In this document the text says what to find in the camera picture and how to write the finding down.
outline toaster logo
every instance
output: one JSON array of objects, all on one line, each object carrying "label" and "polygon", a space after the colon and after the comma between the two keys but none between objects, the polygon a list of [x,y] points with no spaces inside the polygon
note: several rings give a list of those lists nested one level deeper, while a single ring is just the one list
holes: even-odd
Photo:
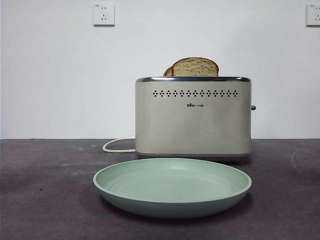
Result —
[{"label": "toaster logo", "polygon": [[187,103],[186,105],[187,107],[191,107],[191,108],[194,108],[194,107],[204,107],[203,104],[193,104],[193,103]]}]

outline plate rim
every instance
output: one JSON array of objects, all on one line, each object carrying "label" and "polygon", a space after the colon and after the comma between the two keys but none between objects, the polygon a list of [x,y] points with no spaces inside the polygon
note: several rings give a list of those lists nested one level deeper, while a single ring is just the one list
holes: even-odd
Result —
[{"label": "plate rim", "polygon": [[[120,165],[120,164],[125,164],[125,163],[128,163],[128,162],[136,162],[136,161],[145,161],[145,160],[159,160],[159,159],[177,159],[177,160],[193,160],[193,161],[199,161],[199,162],[206,162],[206,163],[211,163],[211,164],[214,164],[214,165],[221,165],[223,167],[226,167],[226,168],[231,168],[231,169],[234,169],[236,171],[238,171],[240,174],[244,175],[247,180],[248,180],[248,184],[242,189],[242,190],[239,190],[237,192],[235,192],[234,194],[232,195],[229,195],[229,196],[226,196],[226,197],[218,197],[218,198],[212,198],[212,199],[209,199],[209,200],[203,200],[203,201],[153,201],[153,200],[143,200],[143,199],[137,199],[137,198],[132,198],[132,197],[127,197],[127,196],[123,196],[123,195],[119,195],[119,194],[116,194],[112,191],[108,191],[106,190],[105,188],[103,188],[102,186],[100,186],[98,183],[97,183],[97,176],[105,171],[106,169],[108,168],[111,168],[113,166],[116,166],[116,165]],[[213,202],[213,201],[220,201],[220,200],[226,200],[226,199],[229,199],[229,198],[233,198],[233,197],[236,197],[240,194],[243,194],[245,192],[247,192],[251,186],[252,186],[252,179],[251,177],[246,174],[244,171],[241,171],[233,166],[229,166],[229,165],[225,165],[225,164],[222,164],[222,163],[218,163],[218,162],[213,162],[213,161],[207,161],[207,160],[200,160],[200,159],[193,159],[193,158],[177,158],[177,157],[173,157],[173,158],[170,158],[170,157],[159,157],[159,158],[144,158],[144,159],[136,159],[136,160],[129,160],[129,161],[123,161],[123,162],[118,162],[118,163],[115,163],[115,164],[112,164],[112,165],[109,165],[109,166],[106,166],[102,169],[100,169],[99,171],[97,171],[94,176],[93,176],[93,184],[102,192],[106,193],[106,194],[109,194],[109,195],[112,195],[112,196],[115,196],[115,197],[118,197],[118,198],[122,198],[122,199],[126,199],[126,200],[131,200],[131,201],[139,201],[139,202],[144,202],[144,203],[157,203],[157,204],[192,204],[192,203],[206,203],[206,202]]]}]

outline stainless steel trim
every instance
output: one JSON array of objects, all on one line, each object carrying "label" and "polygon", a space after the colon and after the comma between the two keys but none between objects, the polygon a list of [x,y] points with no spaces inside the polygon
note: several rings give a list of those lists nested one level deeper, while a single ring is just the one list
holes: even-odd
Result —
[{"label": "stainless steel trim", "polygon": [[146,82],[247,82],[251,80],[247,77],[240,76],[152,76],[142,77],[135,83]]}]

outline toaster base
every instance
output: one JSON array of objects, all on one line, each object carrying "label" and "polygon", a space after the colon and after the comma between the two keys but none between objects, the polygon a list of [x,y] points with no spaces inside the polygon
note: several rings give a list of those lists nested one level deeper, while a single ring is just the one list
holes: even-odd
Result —
[{"label": "toaster base", "polygon": [[153,158],[182,158],[200,159],[213,162],[248,162],[251,153],[245,154],[170,154],[170,153],[142,153],[135,152],[139,159]]}]

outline green plate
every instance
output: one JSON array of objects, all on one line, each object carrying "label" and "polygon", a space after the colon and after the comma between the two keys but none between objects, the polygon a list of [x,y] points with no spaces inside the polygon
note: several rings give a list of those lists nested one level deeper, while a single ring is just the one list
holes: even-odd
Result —
[{"label": "green plate", "polygon": [[93,183],[105,200],[130,213],[185,219],[234,206],[247,194],[251,179],[216,162],[151,158],[108,166],[94,175]]}]

